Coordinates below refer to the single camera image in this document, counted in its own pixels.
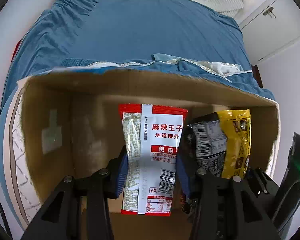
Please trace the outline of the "brown cardboard box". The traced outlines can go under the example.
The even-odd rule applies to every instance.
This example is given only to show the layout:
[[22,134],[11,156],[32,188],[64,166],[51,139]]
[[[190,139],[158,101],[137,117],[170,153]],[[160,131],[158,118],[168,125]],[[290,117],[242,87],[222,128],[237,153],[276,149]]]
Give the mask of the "brown cardboard box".
[[[24,86],[21,127],[26,163],[42,204],[66,176],[81,179],[119,156],[120,103],[187,108],[189,118],[215,109],[248,108],[252,115],[253,166],[264,168],[279,132],[275,102],[204,78],[131,69],[104,74],[64,69],[30,77]],[[81,199],[81,239],[87,238],[87,199]],[[192,223],[170,217],[122,215],[108,200],[114,239],[190,239]]]

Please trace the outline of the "white door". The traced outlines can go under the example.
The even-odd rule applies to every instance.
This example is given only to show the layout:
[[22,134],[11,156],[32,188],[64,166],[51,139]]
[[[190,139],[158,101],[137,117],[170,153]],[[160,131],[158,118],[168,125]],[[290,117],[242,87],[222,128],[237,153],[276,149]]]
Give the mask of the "white door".
[[[263,16],[270,7],[276,19]],[[300,9],[293,0],[266,0],[239,27],[254,66],[300,40]]]

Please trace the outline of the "floral white quilt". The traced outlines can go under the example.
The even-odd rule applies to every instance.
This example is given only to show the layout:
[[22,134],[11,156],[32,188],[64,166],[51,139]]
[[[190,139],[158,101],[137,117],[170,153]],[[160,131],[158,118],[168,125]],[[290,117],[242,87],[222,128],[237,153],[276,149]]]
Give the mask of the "floral white quilt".
[[21,127],[23,88],[7,103],[2,156],[8,198],[12,211],[25,230],[41,207],[26,163],[24,133]]

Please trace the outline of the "red white spicy strip packet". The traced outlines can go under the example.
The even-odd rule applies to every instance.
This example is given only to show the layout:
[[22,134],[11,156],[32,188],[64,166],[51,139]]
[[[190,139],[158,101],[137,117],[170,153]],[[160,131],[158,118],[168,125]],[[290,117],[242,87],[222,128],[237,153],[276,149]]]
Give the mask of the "red white spicy strip packet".
[[169,216],[176,160],[188,111],[149,104],[120,104],[128,159],[122,214]]

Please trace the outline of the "blue bed sheet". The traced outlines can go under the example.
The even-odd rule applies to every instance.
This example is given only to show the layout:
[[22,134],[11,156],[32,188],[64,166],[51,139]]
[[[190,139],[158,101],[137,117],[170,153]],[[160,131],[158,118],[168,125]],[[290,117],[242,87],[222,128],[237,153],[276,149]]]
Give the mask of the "blue bed sheet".
[[[64,69],[100,74],[131,69],[204,78],[275,102],[272,92],[255,81],[233,18],[190,0],[55,0],[22,38],[5,80],[0,182],[10,209],[2,156],[7,103],[30,77]],[[248,165],[256,167],[250,161],[252,126],[251,115]],[[268,175],[274,172],[277,138],[266,167],[259,167]]]

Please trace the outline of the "black yellow snack bag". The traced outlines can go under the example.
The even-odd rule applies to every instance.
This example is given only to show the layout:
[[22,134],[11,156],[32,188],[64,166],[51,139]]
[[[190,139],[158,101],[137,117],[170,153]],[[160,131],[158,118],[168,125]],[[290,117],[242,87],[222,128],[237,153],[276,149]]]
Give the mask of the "black yellow snack bag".
[[185,130],[190,155],[216,177],[244,178],[251,150],[250,110],[229,109],[193,119]]

